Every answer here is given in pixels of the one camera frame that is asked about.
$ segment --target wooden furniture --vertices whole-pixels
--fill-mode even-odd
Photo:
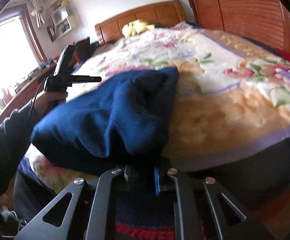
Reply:
[[[118,40],[123,37],[121,29],[137,19],[149,24],[171,27],[186,20],[184,9],[179,0],[153,3],[131,9],[95,25],[99,44]]]
[[[50,68],[47,68],[43,70],[42,73],[37,75],[35,78],[33,78],[28,84],[26,84],[5,106],[5,108],[0,112],[0,124],[3,122],[3,120],[6,117],[9,117],[11,112],[14,109],[20,109],[25,104],[29,102],[30,99],[32,99],[36,91],[40,85],[40,83],[47,78],[48,76],[51,76],[54,74],[56,68],[56,64]],[[42,85],[40,87],[39,92],[41,92],[44,89],[44,86]]]
[[[47,27],[47,31],[49,28],[53,28],[52,34],[48,32],[52,42],[63,37],[71,30],[76,29],[78,26],[75,17],[69,12],[68,4],[60,5],[61,1],[57,0],[47,9],[47,14],[50,14],[54,24]]]
[[[79,64],[80,62],[86,61],[92,56],[89,37],[79,40],[79,41],[74,41],[72,44],[76,46],[74,57]]]
[[[249,37],[290,53],[290,14],[279,0],[189,0],[206,29]]]

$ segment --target bed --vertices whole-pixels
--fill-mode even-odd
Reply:
[[[122,26],[135,19],[165,28],[120,39]],[[282,76],[284,71],[290,74],[290,62],[239,36],[185,20],[175,0],[99,23],[95,29],[100,44],[118,41],[74,74],[100,75],[105,82],[124,71],[177,67],[170,140],[162,155],[193,176],[216,177],[244,203],[259,204],[264,200],[261,192],[274,195],[275,188],[290,182],[290,75]],[[74,85],[68,100],[97,87]],[[55,193],[76,177],[95,177],[52,166],[33,145],[18,170]]]

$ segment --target black grip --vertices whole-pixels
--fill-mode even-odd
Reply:
[[[45,111],[45,113],[44,113],[44,116],[45,116],[49,111],[51,111],[51,110],[54,109],[56,106],[58,106],[58,103],[59,103],[58,100],[55,100],[55,101],[50,102],[49,105],[48,105],[48,107],[47,107],[47,109],[46,109],[46,111]]]

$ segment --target hand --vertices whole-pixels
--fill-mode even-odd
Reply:
[[[46,112],[49,103],[57,100],[58,104],[66,102],[66,98],[68,96],[67,92],[46,92],[43,91],[37,95],[35,104],[33,108],[40,116],[43,116]]]

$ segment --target window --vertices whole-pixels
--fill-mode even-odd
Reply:
[[[41,51],[35,49],[32,30],[26,27],[30,18],[24,17],[20,8],[24,9],[18,6],[0,17],[0,99],[2,88],[14,88],[45,60]]]

